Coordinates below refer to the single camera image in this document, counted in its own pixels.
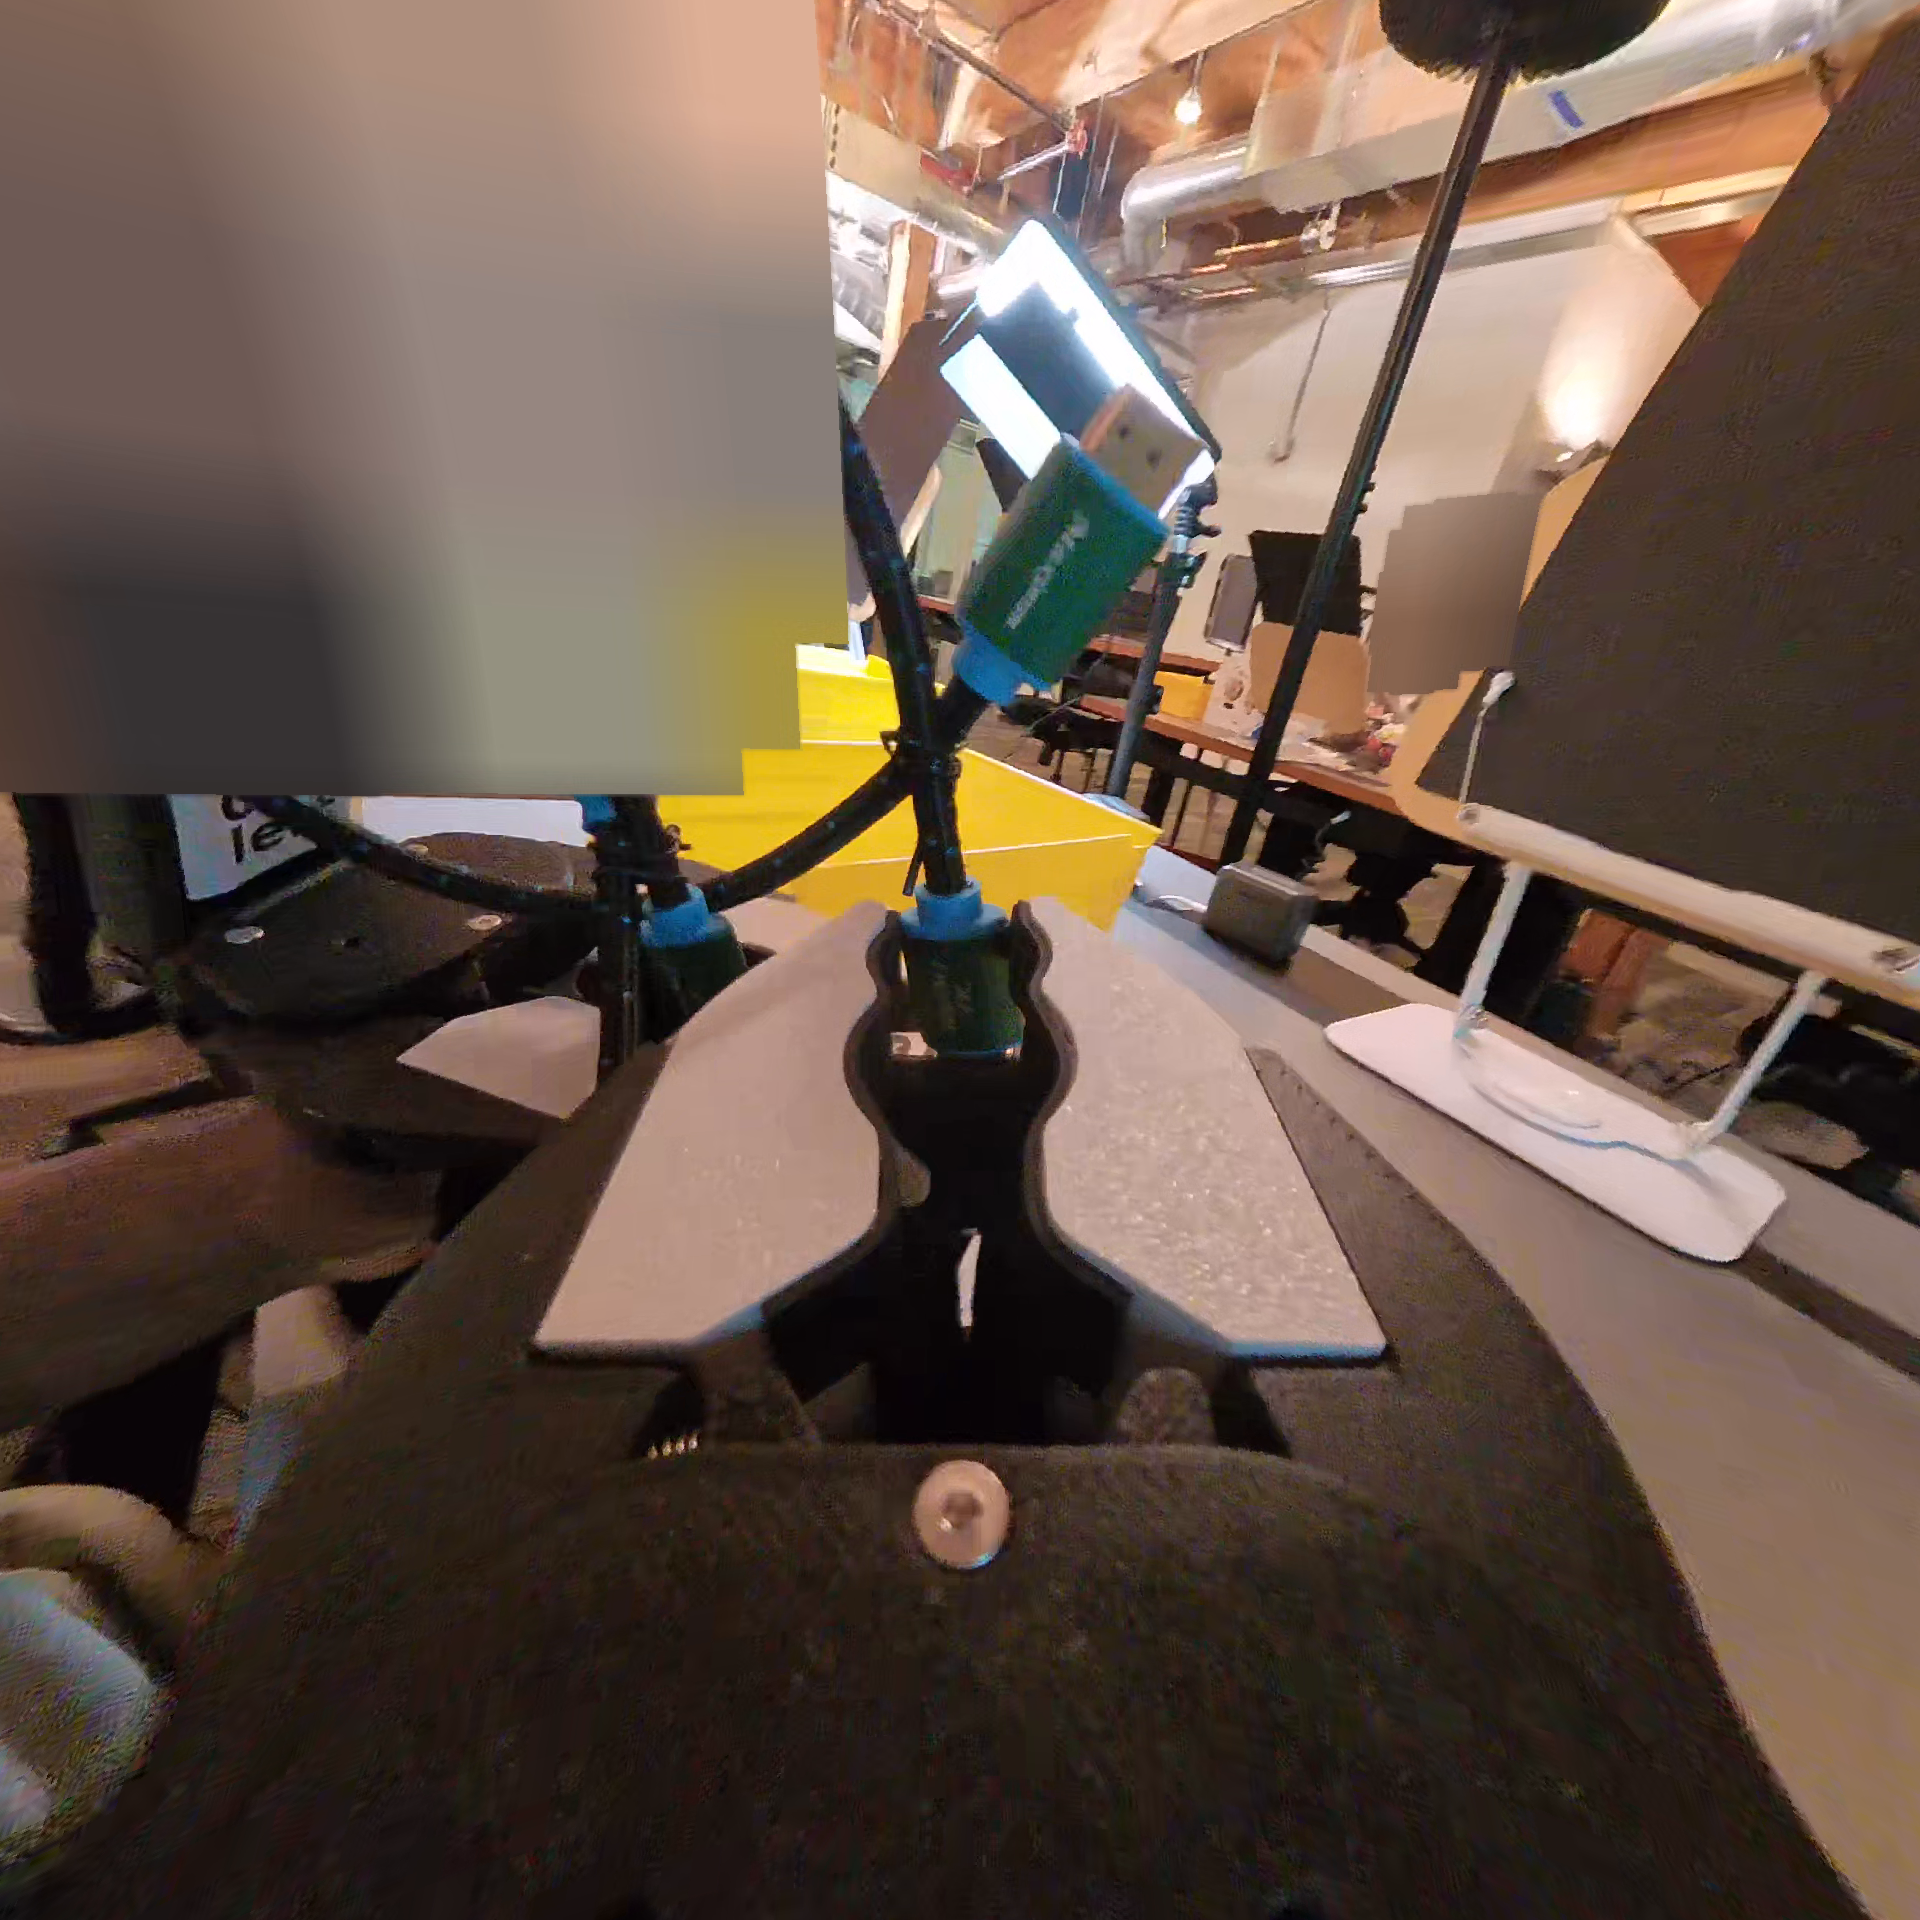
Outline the silver metal duct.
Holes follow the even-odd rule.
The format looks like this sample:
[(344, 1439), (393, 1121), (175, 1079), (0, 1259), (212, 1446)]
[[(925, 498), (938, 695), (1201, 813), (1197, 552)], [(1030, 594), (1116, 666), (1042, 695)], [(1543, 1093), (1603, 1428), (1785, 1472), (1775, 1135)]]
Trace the silver metal duct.
[[(1906, 5), (1679, 2), (1609, 54), (1555, 78), (1519, 78), (1501, 102), (1487, 161), (1546, 154), (1641, 120), (1739, 77), (1826, 53), (1885, 27)], [(1316, 81), (1280, 83), (1245, 137), (1140, 170), (1121, 198), (1126, 261), (1143, 267), (1165, 230), (1228, 205), (1310, 211), (1443, 170), (1471, 84), (1345, 27)]]

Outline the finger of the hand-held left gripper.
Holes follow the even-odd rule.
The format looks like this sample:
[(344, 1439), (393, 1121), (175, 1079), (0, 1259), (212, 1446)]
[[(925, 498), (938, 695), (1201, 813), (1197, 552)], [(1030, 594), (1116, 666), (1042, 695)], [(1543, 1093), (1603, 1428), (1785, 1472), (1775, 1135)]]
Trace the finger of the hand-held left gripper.
[(445, 1021), (399, 1065), (552, 1121), (572, 1117), (596, 1091), (601, 1013), (541, 997)]

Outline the white board stand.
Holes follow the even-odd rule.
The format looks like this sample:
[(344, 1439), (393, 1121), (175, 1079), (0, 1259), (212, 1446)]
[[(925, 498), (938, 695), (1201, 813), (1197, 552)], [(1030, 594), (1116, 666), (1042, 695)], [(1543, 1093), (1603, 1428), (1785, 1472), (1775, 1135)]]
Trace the white board stand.
[[(1468, 830), (1469, 847), (1501, 860), (1499, 900), (1468, 981), (1452, 1007), (1403, 1003), (1335, 1021), (1327, 1042), (1671, 1252), (1739, 1262), (1785, 1195), (1772, 1174), (1721, 1140), (1824, 992), (1844, 985), (1917, 1007), (1917, 935), (1838, 921), (1775, 892), (1690, 879), (1473, 801), (1483, 729), (1515, 684), (1512, 670), (1493, 672), (1469, 707), (1468, 761), (1455, 801), (1452, 822)], [(1542, 873), (1799, 969), (1762, 1042), (1712, 1117), (1671, 1118), (1615, 1082), (1586, 1080), (1550, 1064), (1489, 1020), (1497, 963), (1528, 883)]]

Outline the black board with wooden frame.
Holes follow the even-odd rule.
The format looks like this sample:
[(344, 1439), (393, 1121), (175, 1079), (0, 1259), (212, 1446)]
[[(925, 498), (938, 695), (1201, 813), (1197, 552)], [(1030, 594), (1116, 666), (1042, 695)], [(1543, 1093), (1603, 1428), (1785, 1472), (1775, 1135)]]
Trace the black board with wooden frame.
[(1521, 611), (1439, 831), (1917, 1007), (1918, 29), (1887, 35)]
[(936, 467), (967, 414), (961, 391), (948, 380), (948, 363), (967, 343), (961, 320), (926, 315), (915, 323), (860, 420), (860, 439), (906, 557), (915, 552), (941, 489)]

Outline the led light panel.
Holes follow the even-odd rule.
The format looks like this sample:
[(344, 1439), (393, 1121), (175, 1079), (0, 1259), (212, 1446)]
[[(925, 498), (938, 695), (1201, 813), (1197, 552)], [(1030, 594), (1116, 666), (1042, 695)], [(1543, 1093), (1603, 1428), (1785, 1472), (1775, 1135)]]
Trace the led light panel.
[(1012, 227), (975, 275), (938, 350), (940, 375), (1019, 473), (1033, 481), (1064, 441), (1083, 441), (1121, 391), (1149, 402), (1188, 441), (1185, 466), (1148, 489), (1168, 513), (1213, 487), (1222, 444), (1084, 249), (1049, 215)]

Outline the cardboard box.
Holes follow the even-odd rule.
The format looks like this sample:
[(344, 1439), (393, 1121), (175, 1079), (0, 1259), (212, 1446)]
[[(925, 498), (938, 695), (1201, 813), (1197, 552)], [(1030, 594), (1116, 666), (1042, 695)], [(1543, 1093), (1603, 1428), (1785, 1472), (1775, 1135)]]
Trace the cardboard box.
[[(1246, 643), (1246, 700), (1245, 706), (1265, 714), (1280, 670), (1285, 666), (1292, 630), (1278, 621), (1259, 621)], [(1359, 739), (1368, 714), (1368, 646), (1363, 637), (1323, 632), (1307, 659), (1291, 715), (1307, 733), (1332, 742)]]

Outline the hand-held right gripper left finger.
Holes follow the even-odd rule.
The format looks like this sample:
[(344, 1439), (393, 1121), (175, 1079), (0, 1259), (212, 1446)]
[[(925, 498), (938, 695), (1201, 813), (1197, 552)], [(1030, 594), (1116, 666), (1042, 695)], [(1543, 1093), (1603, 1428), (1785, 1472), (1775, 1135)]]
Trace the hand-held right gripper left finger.
[(688, 1360), (879, 1244), (902, 1155), (855, 1067), (888, 924), (860, 903), (687, 1021), (541, 1318), (541, 1358)]

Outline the brown workbench with black legs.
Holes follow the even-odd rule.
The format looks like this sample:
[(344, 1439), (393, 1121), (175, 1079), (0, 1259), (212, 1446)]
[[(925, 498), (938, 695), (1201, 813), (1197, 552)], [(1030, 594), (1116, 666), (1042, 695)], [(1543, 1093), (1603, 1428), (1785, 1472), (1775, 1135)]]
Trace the brown workbench with black legs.
[[(1021, 695), (1018, 709), (1055, 770), (1069, 754), (1088, 754), (1098, 778), (1112, 770), (1124, 702), (1101, 692), (1065, 704)], [(1129, 803), (1160, 828), (1165, 849), (1178, 850), (1189, 801), (1206, 795), (1226, 807), (1240, 801), (1252, 747), (1157, 709), (1145, 718), (1133, 767)], [(1259, 865), (1305, 879), (1330, 847), (1344, 847), (1361, 865), (1350, 884), (1366, 900), (1403, 900), (1444, 852), (1444, 842), (1404, 814), (1384, 778), (1340, 755), (1280, 755), (1259, 814), (1267, 822), (1265, 839), (1255, 844)]]

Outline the person in cream sweater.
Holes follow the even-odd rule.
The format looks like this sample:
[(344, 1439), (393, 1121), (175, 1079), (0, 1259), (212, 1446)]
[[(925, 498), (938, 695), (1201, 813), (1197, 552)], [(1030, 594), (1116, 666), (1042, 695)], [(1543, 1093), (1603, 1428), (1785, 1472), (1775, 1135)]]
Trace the person in cream sweater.
[(44, 1875), (148, 1763), (181, 1653), (360, 1353), (325, 1286), (262, 1306), (222, 1550), (103, 1486), (20, 1486), (2, 1499), (5, 1900)]

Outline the black fuzzy microphone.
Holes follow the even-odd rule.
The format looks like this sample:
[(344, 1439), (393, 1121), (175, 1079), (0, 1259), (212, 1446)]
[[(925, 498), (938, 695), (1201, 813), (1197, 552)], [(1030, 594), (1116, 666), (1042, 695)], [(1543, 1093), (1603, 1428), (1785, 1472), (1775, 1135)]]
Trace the black fuzzy microphone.
[(1509, 78), (1586, 70), (1638, 41), (1666, 2), (1379, 2), (1385, 44), (1436, 78), (1501, 64)]

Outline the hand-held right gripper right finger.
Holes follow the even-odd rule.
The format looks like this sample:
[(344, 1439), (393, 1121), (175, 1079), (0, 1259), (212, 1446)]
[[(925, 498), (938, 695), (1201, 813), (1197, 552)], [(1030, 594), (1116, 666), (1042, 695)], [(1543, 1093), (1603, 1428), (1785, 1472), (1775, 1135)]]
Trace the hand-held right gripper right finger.
[(1236, 1028), (1039, 900), (1059, 1091), (1041, 1203), (1065, 1248), (1251, 1362), (1378, 1362), (1385, 1332)]

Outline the small black box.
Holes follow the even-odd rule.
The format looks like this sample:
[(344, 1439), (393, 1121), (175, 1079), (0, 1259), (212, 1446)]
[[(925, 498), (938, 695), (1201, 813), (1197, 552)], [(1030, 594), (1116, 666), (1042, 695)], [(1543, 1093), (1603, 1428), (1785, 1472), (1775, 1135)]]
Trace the small black box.
[(1262, 966), (1285, 973), (1318, 924), (1320, 897), (1304, 881), (1255, 861), (1222, 865), (1202, 908), (1202, 930)]

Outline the black stand pole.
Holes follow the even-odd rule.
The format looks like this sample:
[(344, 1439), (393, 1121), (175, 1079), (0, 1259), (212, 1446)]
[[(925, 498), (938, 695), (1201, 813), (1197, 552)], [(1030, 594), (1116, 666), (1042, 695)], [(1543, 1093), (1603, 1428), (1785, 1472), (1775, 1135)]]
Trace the black stand pole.
[(1361, 513), (1372, 493), (1385, 434), (1404, 391), (1439, 285), (1447, 272), (1463, 206), (1471, 193), (1487, 144), (1499, 120), (1501, 100), (1516, 64), (1507, 35), (1497, 35), (1477, 67), (1469, 106), (1461, 118), (1449, 164), (1427, 211), (1418, 253), (1404, 282), (1397, 323), (1387, 334), (1382, 365), (1366, 399), (1332, 512), (1316, 548), (1300, 600), (1300, 614), (1280, 659), (1280, 672), (1264, 709), (1262, 729), (1236, 794), (1236, 811), (1222, 842), (1222, 865), (1238, 863), (1246, 852), (1280, 761), (1285, 729), (1302, 695), (1307, 666), (1327, 630), (1329, 608), (1340, 585), (1344, 557), (1355, 540)]

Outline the black light stand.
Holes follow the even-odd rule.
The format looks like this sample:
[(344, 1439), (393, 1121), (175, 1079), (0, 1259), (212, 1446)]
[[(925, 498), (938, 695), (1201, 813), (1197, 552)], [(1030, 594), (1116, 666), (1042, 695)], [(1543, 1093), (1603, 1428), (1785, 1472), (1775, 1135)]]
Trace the black light stand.
[(1163, 668), (1168, 632), (1179, 611), (1179, 600), (1193, 580), (1201, 543), (1205, 540), (1216, 540), (1219, 533), (1219, 529), (1209, 524), (1209, 513), (1218, 505), (1218, 499), (1218, 477), (1210, 477), (1188, 489), (1173, 508), (1170, 535), (1157, 570), (1155, 607), (1101, 789), (1101, 799), (1122, 813), (1131, 811), (1129, 788), (1133, 764), (1145, 718), (1151, 711), (1159, 692), (1159, 672)]

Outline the yellow plastic bins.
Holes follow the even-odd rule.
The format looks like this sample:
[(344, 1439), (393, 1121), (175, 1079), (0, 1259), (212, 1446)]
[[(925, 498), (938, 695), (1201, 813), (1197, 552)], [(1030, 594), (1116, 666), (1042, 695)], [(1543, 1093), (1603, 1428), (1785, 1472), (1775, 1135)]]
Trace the yellow plastic bins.
[[(881, 659), (801, 646), (801, 743), (748, 749), (736, 795), (660, 801), (687, 855), (736, 869), (804, 830), (881, 770), (881, 738), (898, 723), (893, 684)], [(1083, 921), (1108, 929), (1131, 897), (1143, 852), (1159, 833), (1064, 785), (996, 758), (967, 752), (956, 792), (971, 875), (987, 903), (1059, 900)], [(902, 804), (850, 847), (784, 884), (784, 894), (823, 919), (876, 901), (903, 910), (915, 814)]]

